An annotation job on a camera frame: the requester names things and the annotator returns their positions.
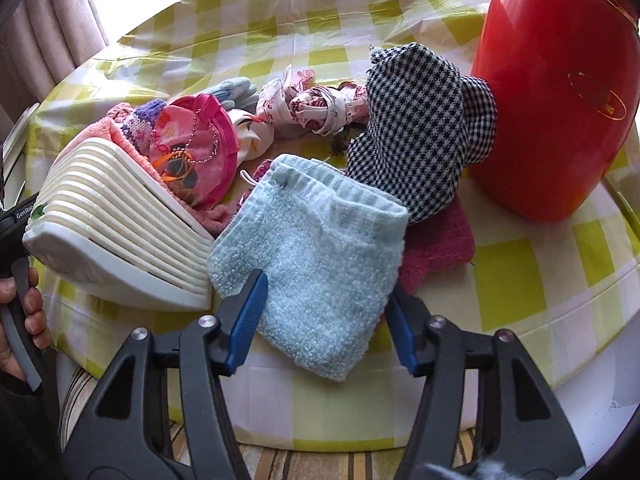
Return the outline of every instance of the tablecloth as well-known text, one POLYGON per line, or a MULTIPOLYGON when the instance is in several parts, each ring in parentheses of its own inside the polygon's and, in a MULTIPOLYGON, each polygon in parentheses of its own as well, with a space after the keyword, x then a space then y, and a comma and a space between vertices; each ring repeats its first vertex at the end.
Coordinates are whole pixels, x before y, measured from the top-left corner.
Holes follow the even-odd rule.
MULTIPOLYGON (((114 104, 190 94, 232 76, 261 85, 292 64, 316 82, 364 82, 369 47, 426 44, 468 73, 489 0, 182 0, 107 47, 60 83, 30 123, 28 189, 40 188, 63 146, 114 104)), ((328 140, 277 142, 265 156, 324 159, 328 140)), ((471 264, 428 276, 417 295, 466 330, 513 328, 553 385, 575 374, 640 306, 638 135, 568 220, 527 221, 489 200, 466 175, 458 194, 476 239, 471 264)), ((332 158, 340 166, 344 160, 332 158)), ((251 173, 258 161, 244 167, 251 173)), ((244 189, 237 178, 226 200, 244 189)), ((193 314, 132 310, 92 298, 40 264, 58 348, 95 376, 136 326, 177 330, 193 314)), ((400 367, 386 326, 342 384, 296 368, 256 337, 225 381, 240 442, 297 450, 403 446, 421 382, 400 367)), ((179 420, 177 375, 170 414, 179 420)), ((472 416, 466 416, 468 424, 472 416)))

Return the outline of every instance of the red trash can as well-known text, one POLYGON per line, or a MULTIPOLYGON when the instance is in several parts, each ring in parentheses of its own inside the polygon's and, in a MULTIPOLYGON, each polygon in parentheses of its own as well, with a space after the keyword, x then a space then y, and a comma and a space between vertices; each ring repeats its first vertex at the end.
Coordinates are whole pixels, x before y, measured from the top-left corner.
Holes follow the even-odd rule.
POLYGON ((640 99, 638 16, 628 0, 491 0, 472 75, 498 109, 471 175, 527 218, 571 215, 622 147, 640 99))

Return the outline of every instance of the checkered tablecloth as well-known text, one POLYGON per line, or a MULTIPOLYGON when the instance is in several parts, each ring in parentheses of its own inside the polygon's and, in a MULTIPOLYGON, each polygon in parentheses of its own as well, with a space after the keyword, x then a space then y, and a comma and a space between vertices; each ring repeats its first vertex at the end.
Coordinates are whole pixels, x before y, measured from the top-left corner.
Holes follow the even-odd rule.
MULTIPOLYGON (((316 81, 364 82, 369 46, 419 41, 468 73, 489 0, 183 0, 75 70, 30 125, 28 187, 40 188, 63 146, 114 104, 197 92, 244 75, 258 85, 284 67, 311 67, 316 81)), ((277 142, 266 156, 324 159, 328 140, 277 142)), ((466 330, 508 326, 552 384, 574 374, 640 306, 638 135, 603 184, 567 221, 542 224, 491 202, 469 178, 458 191, 477 251, 473 262, 429 276, 418 294, 466 330)), ((245 165, 251 173, 259 161, 245 165)), ((337 165, 344 160, 332 159, 337 165)), ((238 196, 237 179, 226 197, 238 196)), ((55 344, 100 376, 136 326, 177 330, 194 315, 119 307, 89 297, 39 266, 55 344)), ((177 375, 172 417, 180 419, 177 375)), ((399 367, 386 326, 343 384, 296 368, 259 336, 225 382, 241 442, 298 450, 354 451, 406 443, 421 384, 399 367)), ((472 415, 465 415, 467 423, 472 415)))

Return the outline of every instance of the gold logo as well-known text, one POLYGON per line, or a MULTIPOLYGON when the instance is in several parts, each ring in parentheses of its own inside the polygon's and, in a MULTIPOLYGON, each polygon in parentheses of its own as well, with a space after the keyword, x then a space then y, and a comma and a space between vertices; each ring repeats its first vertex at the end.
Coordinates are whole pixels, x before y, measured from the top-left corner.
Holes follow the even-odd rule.
POLYGON ((569 84, 600 115, 612 121, 621 121, 626 117, 626 106, 622 99, 593 77, 584 72, 575 72, 569 74, 569 84))

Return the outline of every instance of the metal screw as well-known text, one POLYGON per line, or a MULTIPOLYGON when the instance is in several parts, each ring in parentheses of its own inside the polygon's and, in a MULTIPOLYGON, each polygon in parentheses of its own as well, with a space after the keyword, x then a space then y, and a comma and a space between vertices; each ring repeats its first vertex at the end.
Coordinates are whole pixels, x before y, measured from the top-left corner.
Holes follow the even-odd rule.
POLYGON ((198 324, 203 328, 209 328, 210 326, 214 326, 216 324, 216 318, 211 314, 207 314, 206 316, 202 316, 198 320, 198 324))
POLYGON ((138 327, 133 332, 131 332, 131 337, 136 341, 142 341, 146 336, 149 335, 149 332, 143 326, 138 327))
POLYGON ((444 328, 446 324, 447 320, 444 317, 439 316, 438 314, 429 318, 429 326, 431 328, 444 328))
POLYGON ((515 334, 508 328, 498 330, 498 339, 503 343, 510 343, 516 338, 515 334))

